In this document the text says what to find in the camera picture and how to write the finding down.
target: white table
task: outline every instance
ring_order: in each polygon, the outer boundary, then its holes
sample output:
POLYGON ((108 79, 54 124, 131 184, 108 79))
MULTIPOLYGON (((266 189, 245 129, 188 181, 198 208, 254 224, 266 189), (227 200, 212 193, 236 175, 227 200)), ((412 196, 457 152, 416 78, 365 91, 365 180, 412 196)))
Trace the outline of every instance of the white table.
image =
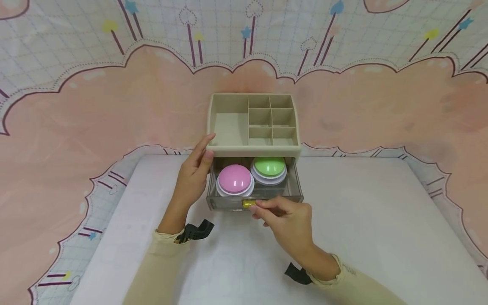
MULTIPOLYGON (((119 305, 171 197, 184 156, 141 159, 72 305, 119 305)), ((485 305, 488 282, 406 163, 390 158, 301 157, 315 242, 372 276, 408 304, 485 305)), ((290 258, 246 212, 210 212, 205 194, 188 221, 215 224, 193 242, 176 304, 317 304, 312 285, 283 273, 290 258)))

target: blue star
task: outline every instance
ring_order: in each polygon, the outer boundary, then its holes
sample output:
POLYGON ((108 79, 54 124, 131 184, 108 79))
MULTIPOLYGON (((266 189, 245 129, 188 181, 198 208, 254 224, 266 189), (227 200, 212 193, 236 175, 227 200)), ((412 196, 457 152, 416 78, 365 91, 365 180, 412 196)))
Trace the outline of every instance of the blue star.
POLYGON ((135 1, 125 0, 125 9, 127 10, 127 12, 129 12, 129 14, 134 14, 139 12, 137 10, 135 1))
POLYGON ((244 30, 241 30, 243 34, 243 39, 249 38, 251 36, 251 29, 246 25, 244 30))
POLYGON ((468 28, 468 26, 471 24, 471 22, 473 22, 474 20, 471 19, 471 17, 468 17, 466 20, 464 20, 463 22, 461 22, 458 26, 458 30, 466 30, 468 28))
POLYGON ((342 0, 337 1, 331 8, 330 8, 330 14, 340 14, 344 11, 344 2, 342 0))

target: drawer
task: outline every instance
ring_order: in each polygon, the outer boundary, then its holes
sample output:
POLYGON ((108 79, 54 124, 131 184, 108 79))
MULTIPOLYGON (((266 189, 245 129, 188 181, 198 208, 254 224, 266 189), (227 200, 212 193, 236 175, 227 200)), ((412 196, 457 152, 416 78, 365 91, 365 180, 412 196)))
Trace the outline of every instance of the drawer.
POLYGON ((265 186, 255 181, 252 194, 248 197, 222 197, 217 192, 217 177, 220 171, 231 164, 240 164, 247 169, 251 168, 253 158, 214 158, 210 169, 210 179, 207 192, 208 207, 212 211, 246 211, 250 204, 255 200, 268 200, 276 196, 283 196, 294 202, 303 202, 302 189, 300 188, 300 179, 296 167, 295 158, 285 158, 287 174, 285 180, 279 185, 265 186))

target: person's right hand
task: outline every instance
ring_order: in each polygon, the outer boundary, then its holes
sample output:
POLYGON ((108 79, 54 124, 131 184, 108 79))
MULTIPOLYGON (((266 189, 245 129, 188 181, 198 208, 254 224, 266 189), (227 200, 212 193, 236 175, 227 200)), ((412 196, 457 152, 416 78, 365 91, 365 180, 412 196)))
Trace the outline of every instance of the person's right hand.
POLYGON ((330 281, 341 272, 332 255, 312 240, 312 207, 283 197, 256 201, 249 207, 254 219, 263 219, 273 230, 278 244, 305 270, 317 279, 330 281))
POLYGON ((263 219, 264 226, 273 230, 278 244, 298 261, 313 247, 312 207, 308 203, 294 203, 283 197, 256 201, 249 207, 254 219, 263 219))

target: black clip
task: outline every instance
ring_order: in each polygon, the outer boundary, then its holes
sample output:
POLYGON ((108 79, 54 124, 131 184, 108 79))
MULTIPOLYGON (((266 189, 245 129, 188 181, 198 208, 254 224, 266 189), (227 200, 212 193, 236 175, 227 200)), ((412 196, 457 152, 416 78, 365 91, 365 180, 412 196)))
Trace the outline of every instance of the black clip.
POLYGON ((289 276, 292 280, 302 285, 308 285, 312 282, 310 277, 307 275, 305 269, 298 270, 297 267, 293 263, 288 265, 288 268, 285 271, 285 275, 289 276))
POLYGON ((183 244, 190 239, 193 240, 204 239, 208 235, 210 235, 210 232, 212 232, 213 227, 214 224, 208 221, 207 219, 204 219, 198 228, 192 224, 187 224, 184 227, 183 234, 179 235, 176 238, 176 240, 179 241, 178 242, 179 244, 183 244))

